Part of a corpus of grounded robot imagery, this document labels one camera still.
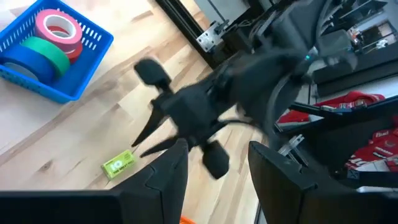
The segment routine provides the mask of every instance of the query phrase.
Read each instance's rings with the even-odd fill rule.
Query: red tape roll
[[[67,31],[67,37],[60,37],[51,32],[49,27],[59,27]],[[38,13],[35,24],[36,36],[45,39],[64,52],[71,52],[79,47],[83,35],[77,21],[64,12],[54,9],[45,9]]]
[[[68,31],[62,29],[61,27],[49,26],[48,28],[53,34],[59,35],[61,37],[69,35]],[[81,52],[83,51],[83,44],[81,42],[79,42],[79,43],[80,44],[78,45],[78,47],[75,50],[72,50],[71,52],[66,52],[66,55],[68,56],[71,64],[75,63],[77,61]]]

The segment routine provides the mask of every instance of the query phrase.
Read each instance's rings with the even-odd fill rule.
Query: wooden table
[[[0,29],[32,0],[0,1]],[[60,105],[0,80],[0,190],[109,189],[158,155],[109,181],[100,165],[130,149],[136,155],[175,132],[167,121],[134,149],[129,146],[150,115],[157,95],[132,69],[142,57],[157,59],[178,90],[211,72],[153,0],[66,0],[71,7],[108,30],[114,42],[80,100]],[[208,26],[193,0],[185,5],[201,26]],[[225,116],[234,116],[234,110]],[[201,164],[201,152],[190,154],[183,215],[197,223],[252,223],[258,199],[247,162],[250,139],[262,136],[250,128],[227,127],[217,134],[231,156],[231,169],[213,180]]]

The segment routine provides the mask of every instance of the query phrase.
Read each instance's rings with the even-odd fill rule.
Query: black plastic part
[[[314,181],[302,177],[301,165],[261,143],[250,142],[248,159],[267,223],[296,223],[304,192],[315,187]]]
[[[169,149],[170,147],[172,147],[177,142],[177,139],[178,139],[177,136],[170,137],[170,138],[168,138],[168,139],[156,144],[155,146],[152,146],[150,149],[148,149],[145,152],[143,152],[140,155],[140,157],[143,158],[143,157],[149,156],[149,155],[151,155],[153,153],[161,152],[161,151],[164,151],[166,149]]]
[[[316,127],[313,130],[308,128],[298,132],[305,138],[306,149],[331,171],[344,167],[355,151],[368,144],[374,132],[394,127],[390,116],[355,124],[345,123],[345,119],[333,119],[332,122],[336,124],[329,123],[325,126],[329,126],[330,130]]]
[[[396,192],[309,192],[297,223],[396,223]]]
[[[223,38],[226,44],[233,46],[235,49],[243,50],[248,54],[251,54],[253,50],[253,43],[249,40],[248,34],[243,28],[227,32]]]
[[[134,69],[146,85],[154,85],[160,90],[171,92],[169,84],[172,81],[159,63],[146,58],[140,60]]]
[[[148,138],[154,131],[156,131],[158,127],[160,127],[163,124],[164,121],[165,121],[165,115],[161,111],[153,109],[147,124],[145,125],[141,133],[138,135],[134,143],[131,145],[131,147],[137,146],[143,140]]]
[[[358,188],[362,186],[398,188],[398,172],[348,170],[347,179]]]
[[[315,45],[315,30],[319,13],[326,0],[312,0],[307,6],[297,6],[278,24],[272,34],[283,46],[309,50]]]
[[[206,90],[197,84],[176,92],[164,103],[162,109],[173,119],[178,126],[178,133],[182,136],[190,136],[198,131],[207,130],[218,118]]]
[[[220,142],[213,141],[201,148],[203,150],[202,163],[209,173],[215,179],[224,176],[229,170],[229,155]]]
[[[227,72],[232,77],[229,100],[238,102],[246,116],[263,125],[267,105],[280,79],[299,64],[305,54],[296,50],[257,51],[231,62]],[[295,101],[302,83],[289,80],[283,86],[274,106],[275,120]]]
[[[300,168],[258,142],[250,143],[248,159],[268,224],[396,222],[396,192],[359,193],[324,168]]]
[[[229,53],[225,50],[225,54],[213,55],[211,53],[205,52],[197,42],[197,38],[204,32],[204,30],[194,20],[184,5],[179,0],[156,0],[156,2],[171,18],[174,24],[191,43],[192,47],[199,52],[199,54],[203,57],[203,59],[205,59],[211,68],[216,68],[220,63],[235,53]]]
[[[0,223],[179,223],[188,147],[179,140],[111,190],[0,192]]]

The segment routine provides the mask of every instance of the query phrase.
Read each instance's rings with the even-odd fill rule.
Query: black metal stand
[[[236,51],[228,49],[225,45],[216,52],[205,52],[197,42],[197,38],[204,30],[194,20],[187,8],[179,0],[156,0],[156,2],[212,69],[235,54]]]

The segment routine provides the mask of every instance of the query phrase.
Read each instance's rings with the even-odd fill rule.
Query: blue basket
[[[58,103],[77,100],[92,78],[113,36],[59,0],[38,0],[0,33],[0,54],[34,35],[35,18],[43,9],[57,9],[75,18],[83,29],[83,52],[68,72],[50,86],[0,65],[0,76]]]

